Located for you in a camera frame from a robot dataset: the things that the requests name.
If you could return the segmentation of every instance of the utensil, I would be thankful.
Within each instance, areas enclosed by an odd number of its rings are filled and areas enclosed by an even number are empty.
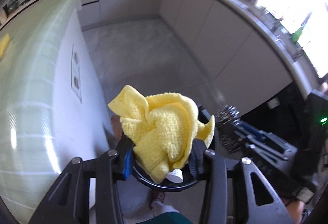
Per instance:
[[[9,0],[8,1],[8,4],[7,4],[7,7],[8,7],[8,14],[14,12],[17,7],[18,7],[18,3],[17,3],[17,0]]]
[[[7,14],[3,8],[0,9],[0,25],[3,24],[7,19]]]

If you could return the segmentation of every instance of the bottle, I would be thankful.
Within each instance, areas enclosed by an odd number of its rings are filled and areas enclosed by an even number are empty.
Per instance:
[[[291,34],[292,42],[293,42],[293,43],[296,43],[296,42],[300,39],[301,35],[303,34],[303,29],[304,29],[304,27],[305,27],[305,25],[301,25],[301,26],[297,29],[297,31],[295,31],[293,34]]]
[[[303,34],[303,29],[305,28],[305,25],[308,22],[311,15],[312,15],[312,11],[308,13],[305,20],[303,21],[301,26],[297,29],[297,31],[295,31],[293,34],[291,34],[293,43],[296,43],[300,39],[301,35]]]

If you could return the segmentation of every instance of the white tag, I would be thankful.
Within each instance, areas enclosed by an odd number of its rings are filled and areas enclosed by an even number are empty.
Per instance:
[[[313,195],[314,193],[309,190],[309,188],[303,187],[296,198],[304,203],[307,203],[313,197]]]
[[[183,182],[182,171],[180,169],[175,169],[166,175],[166,178],[173,183]]]

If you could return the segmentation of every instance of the person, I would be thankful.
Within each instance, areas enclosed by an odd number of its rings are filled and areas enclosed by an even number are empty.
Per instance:
[[[122,125],[120,117],[114,115],[110,118],[113,127],[114,136],[117,142],[122,137]],[[164,204],[165,193],[162,191],[151,190],[150,210],[153,218],[138,224],[191,224],[191,222],[180,214],[178,210],[170,205]],[[304,219],[305,204],[299,200],[288,200],[281,198],[282,202],[287,208],[289,215],[295,224],[301,224]]]

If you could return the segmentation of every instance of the hand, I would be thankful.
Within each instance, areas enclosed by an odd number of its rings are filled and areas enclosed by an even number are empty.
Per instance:
[[[113,126],[114,136],[116,138],[116,141],[119,142],[122,138],[122,132],[123,132],[122,124],[120,122],[120,116],[118,115],[111,116],[110,122]]]
[[[305,204],[299,200],[290,201],[285,198],[281,198],[282,202],[287,205],[287,211],[289,212],[290,216],[292,217],[295,224],[300,224],[303,218],[303,210]]]

